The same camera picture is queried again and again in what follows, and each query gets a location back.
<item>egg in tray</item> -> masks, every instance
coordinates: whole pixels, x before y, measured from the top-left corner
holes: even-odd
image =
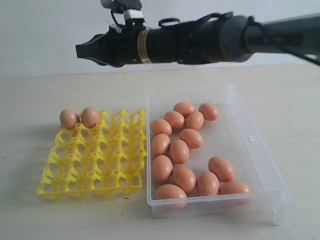
[[[147,155],[144,114],[143,109],[134,114],[124,109],[109,114],[92,107],[80,116],[70,109],[62,111],[61,131],[37,194],[59,199],[63,195],[82,198],[90,192],[102,196],[115,190],[136,192],[142,187],[140,170]]]

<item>table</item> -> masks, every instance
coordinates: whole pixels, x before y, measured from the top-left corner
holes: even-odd
[[[295,199],[283,226],[269,213],[156,219],[142,187],[114,195],[36,195],[59,114],[94,106],[144,108],[147,93],[235,83]],[[222,67],[0,79],[0,238],[319,239],[320,69],[309,64]],[[142,172],[146,185],[146,173]]]

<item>plastic egg tray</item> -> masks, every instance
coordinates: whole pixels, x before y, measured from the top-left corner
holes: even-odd
[[[130,114],[99,112],[100,122],[93,128],[78,123],[74,129],[55,137],[37,194],[59,199],[69,194],[76,198],[90,192],[106,196],[115,190],[132,194],[142,187],[140,170],[144,168],[143,109]]]

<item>chicken egg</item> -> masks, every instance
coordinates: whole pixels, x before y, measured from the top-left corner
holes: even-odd
[[[155,199],[162,200],[162,199],[182,199],[187,198],[186,193],[178,186],[173,184],[165,184],[160,186],[155,191]],[[175,203],[168,205],[167,207],[171,210],[180,210],[182,209],[187,203]]]
[[[219,117],[217,107],[209,102],[201,104],[199,106],[199,112],[203,114],[204,119],[207,121],[214,121]]]
[[[151,151],[154,156],[165,155],[169,150],[170,138],[164,133],[156,135],[151,143]]]
[[[185,125],[188,129],[198,130],[202,127],[204,121],[204,115],[199,111],[194,111],[186,118]]]
[[[208,162],[209,171],[214,173],[220,182],[229,182],[235,179],[235,169],[232,164],[222,156],[214,156]]]
[[[210,172],[203,172],[197,182],[196,191],[199,196],[214,196],[219,192],[219,180],[217,176]]]
[[[192,192],[195,189],[197,183],[196,175],[194,174],[194,172],[184,165],[177,165],[173,168],[172,180],[185,193]]]
[[[204,139],[201,134],[191,128],[183,129],[180,132],[180,139],[185,141],[190,149],[198,149],[204,143]]]
[[[65,109],[60,113],[60,122],[61,125],[68,130],[74,129],[76,124],[80,123],[79,115],[71,110]]]
[[[190,151],[185,141],[176,139],[171,142],[169,153],[176,164],[184,164],[189,158]]]
[[[177,111],[168,111],[164,115],[164,119],[171,125],[173,129],[182,129],[185,124],[184,116]]]
[[[170,135],[172,133],[172,127],[166,120],[162,118],[157,118],[153,120],[150,124],[151,131],[155,134],[166,134]]]
[[[243,181],[233,180],[224,183],[220,188],[220,195],[252,193],[251,187]],[[233,206],[243,206],[250,202],[250,198],[231,199],[227,202]]]
[[[173,111],[177,111],[181,113],[185,118],[188,115],[196,110],[196,107],[192,105],[190,102],[179,102],[173,107]]]
[[[93,128],[100,121],[99,111],[94,107],[87,107],[81,114],[81,121],[87,128]]]
[[[171,178],[173,165],[165,155],[159,155],[152,161],[152,173],[154,178],[160,182],[166,182]]]

